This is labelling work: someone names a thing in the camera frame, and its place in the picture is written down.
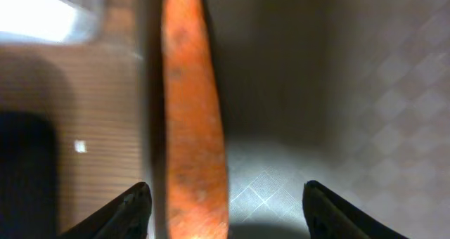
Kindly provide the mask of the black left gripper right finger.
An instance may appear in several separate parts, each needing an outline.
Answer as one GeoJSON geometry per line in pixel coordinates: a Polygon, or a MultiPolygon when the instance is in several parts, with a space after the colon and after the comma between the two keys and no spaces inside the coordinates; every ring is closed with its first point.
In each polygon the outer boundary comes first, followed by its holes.
{"type": "Polygon", "coordinates": [[[314,239],[406,239],[315,180],[304,184],[302,207],[314,239]]]}

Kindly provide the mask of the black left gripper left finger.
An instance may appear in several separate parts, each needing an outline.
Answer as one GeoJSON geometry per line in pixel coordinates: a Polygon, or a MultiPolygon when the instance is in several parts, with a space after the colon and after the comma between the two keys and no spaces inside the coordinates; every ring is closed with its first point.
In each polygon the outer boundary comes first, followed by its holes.
{"type": "Polygon", "coordinates": [[[146,239],[152,196],[146,182],[138,182],[58,239],[146,239]]]}

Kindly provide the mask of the orange carrot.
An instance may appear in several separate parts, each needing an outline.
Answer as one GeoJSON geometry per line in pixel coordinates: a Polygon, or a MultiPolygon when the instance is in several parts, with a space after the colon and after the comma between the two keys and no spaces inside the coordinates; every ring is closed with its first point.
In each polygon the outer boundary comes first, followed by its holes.
{"type": "Polygon", "coordinates": [[[163,0],[161,39],[167,232],[227,238],[227,161],[203,0],[163,0]]]}

